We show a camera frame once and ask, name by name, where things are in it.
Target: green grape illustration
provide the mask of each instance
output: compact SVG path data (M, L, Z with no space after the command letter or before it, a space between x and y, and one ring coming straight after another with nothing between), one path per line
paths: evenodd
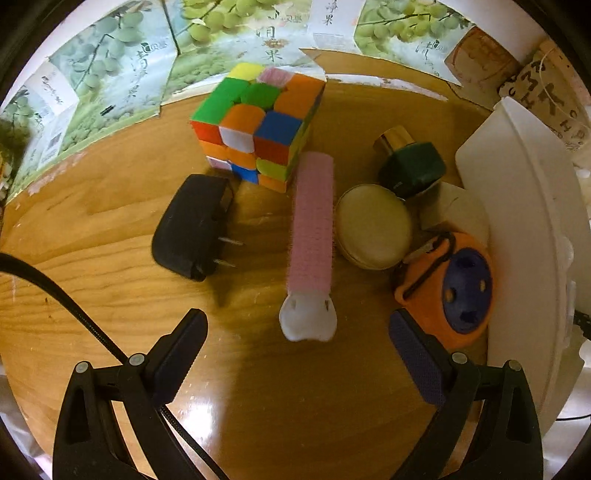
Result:
M96 93L105 76L114 76L119 71L126 47L143 40L139 27L144 14L138 5L127 11L112 12L58 50L57 55L65 59L70 81L79 96Z
M2 112L3 119L6 119L2 122L3 133L9 146L17 151L24 148L31 134L30 121L38 117L30 107L27 95L26 89L20 90Z
M443 38L451 30L469 24L436 0L367 0L355 30L355 42L364 54L382 56L376 51L389 53L394 39L407 43L423 37Z
M257 10L274 10L275 5L281 1L183 0L182 17L190 23L176 35L187 31L194 45L203 45L217 38L219 34L236 34Z

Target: black cord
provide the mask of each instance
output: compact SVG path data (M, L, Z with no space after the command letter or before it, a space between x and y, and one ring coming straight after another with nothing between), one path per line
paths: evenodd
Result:
M581 417L568 417L565 419L556 419L556 421L571 421L571 420L584 420L584 419L591 419L591 413L588 415L583 415Z
M120 363L127 361L127 355L113 340L86 314L84 310L47 275L37 270L32 265L19 260L12 255L0 252L0 272L14 275L36 285L54 299L56 299L68 312L70 312ZM178 435L189 445L201 460L217 475L220 480L229 480L222 468L203 450L201 445L191 437L181 423L176 419L166 405L160 408L160 413Z
M433 242L433 247L431 251L434 251L437 248L439 248L444 240L447 240L449 242L447 251L440 257L436 258L433 261L433 263L429 266L429 268L426 269L425 272L423 272L422 275L418 277L417 280L402 293L402 297L404 300L407 300L410 297L410 295L417 291L418 288L421 285L423 285L423 283L425 283L431 275L433 275L435 270L437 270L443 263L447 262L452 257L453 253L456 250L456 236L451 232L441 233L437 237L437 240Z

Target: colorful cube sticker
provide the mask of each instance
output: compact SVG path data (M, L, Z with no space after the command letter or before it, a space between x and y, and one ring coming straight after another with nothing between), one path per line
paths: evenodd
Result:
M252 63L236 65L191 125L203 152L246 181L284 192L310 132L324 82Z

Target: plug prong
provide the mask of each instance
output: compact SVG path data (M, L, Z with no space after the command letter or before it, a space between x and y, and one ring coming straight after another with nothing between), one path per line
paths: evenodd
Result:
M236 268L236 265L234 265L230 262L226 262L225 260L220 260L219 258L214 258L213 263L217 263L218 265L223 265L224 267Z
M244 245L244 242L241 242L239 240L233 240L231 238L228 238L227 236L220 236L218 237L218 240L220 240L220 242L226 242L227 244L238 245L239 247Z

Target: table surface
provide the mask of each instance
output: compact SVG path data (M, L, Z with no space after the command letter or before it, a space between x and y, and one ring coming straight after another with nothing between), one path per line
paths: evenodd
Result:
M448 100L329 82L309 147L334 156L336 193L375 181L372 143L396 124L417 141L432 141L448 163L445 179L457 183L454 152L486 113L437 79L389 63L378 70ZM159 118L53 168L7 207L0 249L49 275L127 354L149 350L190 308L206 312L207 341L170 408L232 479L390 478L434 409L388 339L396 305L387 273L361 270L335 254L334 339L287 341L278 312L291 194L245 183L228 225L229 236L245 245L223 252L237 269L220 267L195 283L152 259L152 234L174 192L189 174L208 171L188 124L201 100L165 106ZM479 340L471 357L483 361L485 346ZM117 363L51 297L7 275L0 277L0 354L48 452L75 364ZM116 412L138 467L151 473L120 405Z

